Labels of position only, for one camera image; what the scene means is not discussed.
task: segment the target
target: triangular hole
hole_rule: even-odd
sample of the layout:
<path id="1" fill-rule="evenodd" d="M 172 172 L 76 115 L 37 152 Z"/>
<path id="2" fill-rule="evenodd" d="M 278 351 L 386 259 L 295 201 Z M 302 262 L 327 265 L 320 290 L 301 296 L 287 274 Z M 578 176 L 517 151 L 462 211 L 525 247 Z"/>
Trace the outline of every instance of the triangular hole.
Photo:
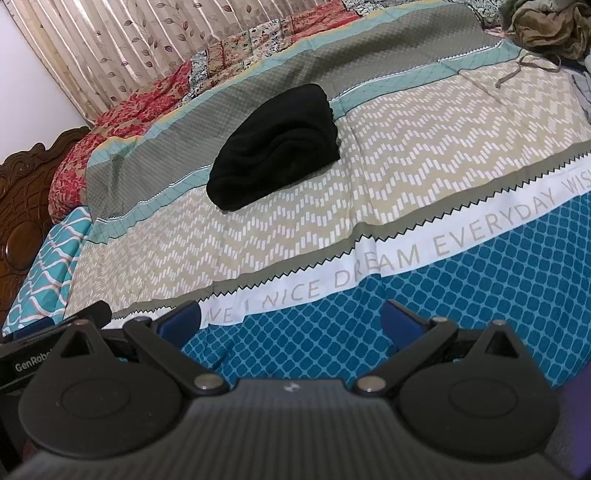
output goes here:
<path id="1" fill-rule="evenodd" d="M 87 336 L 82 332 L 76 332 L 70 343 L 66 345 L 64 351 L 61 353 L 62 358 L 69 358 L 72 356 L 90 355 L 92 347 L 88 342 Z"/>
<path id="2" fill-rule="evenodd" d="M 508 356 L 511 358 L 517 358 L 517 352 L 511 345 L 511 342 L 507 338 L 504 332 L 495 332 L 492 339 L 485 350 L 490 355 Z"/>

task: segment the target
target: white wall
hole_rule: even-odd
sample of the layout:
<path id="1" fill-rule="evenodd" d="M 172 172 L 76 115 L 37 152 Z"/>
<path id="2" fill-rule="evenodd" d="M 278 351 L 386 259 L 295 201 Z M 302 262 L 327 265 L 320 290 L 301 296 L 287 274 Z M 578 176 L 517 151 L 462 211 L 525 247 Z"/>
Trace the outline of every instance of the white wall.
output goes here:
<path id="1" fill-rule="evenodd" d="M 29 47 L 0 0 L 0 163 L 86 125 Z"/>

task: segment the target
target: curtain fold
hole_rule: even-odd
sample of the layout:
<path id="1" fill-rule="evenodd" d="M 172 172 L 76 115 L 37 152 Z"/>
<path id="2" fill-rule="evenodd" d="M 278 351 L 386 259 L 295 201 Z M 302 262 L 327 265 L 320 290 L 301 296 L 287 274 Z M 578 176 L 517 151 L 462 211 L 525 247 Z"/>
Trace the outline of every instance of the curtain fold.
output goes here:
<path id="1" fill-rule="evenodd" d="M 326 0 L 5 0 L 90 122 L 208 44 Z"/>

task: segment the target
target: wooden headboard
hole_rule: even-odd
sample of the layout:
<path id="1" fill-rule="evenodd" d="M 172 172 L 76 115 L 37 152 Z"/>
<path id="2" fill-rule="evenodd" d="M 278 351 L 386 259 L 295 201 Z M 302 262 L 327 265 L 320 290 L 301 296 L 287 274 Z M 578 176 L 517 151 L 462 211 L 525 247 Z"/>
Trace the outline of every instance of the wooden headboard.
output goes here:
<path id="1" fill-rule="evenodd" d="M 47 206 L 53 174 L 89 131 L 67 130 L 49 150 L 38 143 L 0 165 L 0 327 L 52 227 Z"/>

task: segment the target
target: leaf pattern curtain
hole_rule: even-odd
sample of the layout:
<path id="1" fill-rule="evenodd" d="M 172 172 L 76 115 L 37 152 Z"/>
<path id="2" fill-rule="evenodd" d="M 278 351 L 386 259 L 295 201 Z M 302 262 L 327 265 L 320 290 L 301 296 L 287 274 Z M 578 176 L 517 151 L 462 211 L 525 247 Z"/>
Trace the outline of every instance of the leaf pattern curtain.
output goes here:
<path id="1" fill-rule="evenodd" d="M 325 0 L 5 0 L 90 122 L 208 44 Z"/>

